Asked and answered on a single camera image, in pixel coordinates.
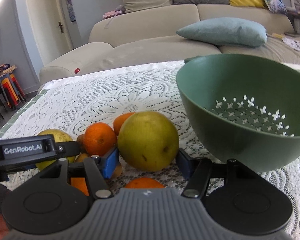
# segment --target green plastic bowl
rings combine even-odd
[[[222,162],[256,172],[300,156],[300,73],[261,57],[220,54],[186,63],[177,85],[199,140]]]

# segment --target colander rim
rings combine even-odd
[[[253,55],[245,55],[245,54],[215,54],[215,55],[206,55],[206,56],[202,56],[202,57],[215,57],[215,56],[228,56],[228,55],[237,55],[237,56],[245,56],[245,57],[257,57],[257,58],[262,58],[262,57],[258,57],[258,56],[253,56]],[[187,63],[185,63],[181,68],[179,68],[178,72],[177,72],[177,75],[176,75],[176,83],[177,83],[177,87],[178,87],[178,90],[179,90],[179,93],[183,93],[184,96],[186,96],[186,98],[192,103],[194,104],[195,106],[199,107],[201,110],[203,110],[204,112],[206,112],[207,114],[210,114],[212,115],[213,117],[216,117],[217,119],[219,120],[222,120],[222,121],[225,121],[226,123],[230,124],[230,125],[234,125],[235,127],[240,127],[240,128],[243,128],[243,129],[247,129],[249,131],[252,131],[252,132],[256,132],[257,134],[262,134],[262,135],[269,135],[269,136],[274,136],[276,138],[285,138],[285,139],[300,139],[300,135],[295,135],[295,136],[283,136],[283,135],[280,135],[280,134],[273,134],[273,133],[268,133],[268,132],[263,132],[263,131],[258,131],[258,130],[255,130],[255,129],[252,129],[250,127],[246,127],[246,126],[243,126],[243,125],[240,125],[240,124],[237,124],[237,123],[233,123],[225,118],[222,118],[220,116],[218,116],[217,114],[214,114],[213,112],[205,109],[204,107],[202,106],[199,106],[196,102],[194,102],[192,99],[189,98],[189,96],[187,96],[182,90],[181,88],[179,87],[179,82],[178,82],[178,77],[180,75],[180,71],[181,69],[183,69],[184,67],[186,67],[186,65],[194,60],[198,60],[199,58],[194,58],[190,61],[188,61]],[[291,71],[291,73],[294,73],[294,74],[298,74],[300,75],[300,73],[297,71],[297,70],[294,70],[290,67],[288,67],[287,65],[283,64],[283,63],[280,63],[280,62],[277,62],[277,61],[274,61],[274,60],[270,60],[270,59],[267,59],[267,58],[262,58],[266,61],[271,61],[271,62],[275,62],[275,63],[278,63],[280,65],[282,65],[284,68],[286,68],[286,70],[288,71]]]

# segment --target white door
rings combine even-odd
[[[34,38],[46,65],[72,49],[61,8],[58,0],[26,1]]]

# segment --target floral lace pattern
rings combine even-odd
[[[50,90],[23,112],[2,138],[33,136],[42,130],[56,128],[76,139],[93,122],[112,125],[113,120],[122,113],[155,110],[172,120],[179,132],[180,147],[188,154],[219,162],[197,139],[186,117],[175,81],[182,65],[183,61],[153,63],[53,81]],[[120,162],[123,173],[110,182],[115,192],[138,176],[154,178],[180,192],[186,185],[174,163],[159,172],[141,172],[126,165],[122,159]],[[10,175],[10,181],[4,184],[9,189],[15,189],[37,172],[34,169]],[[262,176],[292,201],[294,210],[286,232],[299,240],[300,157]],[[220,185],[221,180],[212,180],[210,191]]]

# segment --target white logo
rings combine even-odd
[[[150,190],[143,192],[143,195],[146,195],[146,196],[149,196],[150,194],[152,194],[152,191],[150,191]]]
[[[27,152],[27,151],[35,151],[35,150],[41,150],[42,144],[37,144],[37,146],[31,145],[31,146],[24,146],[24,147],[17,147],[17,148],[5,148],[4,153],[5,154],[13,154],[13,153],[19,153],[19,152]]]

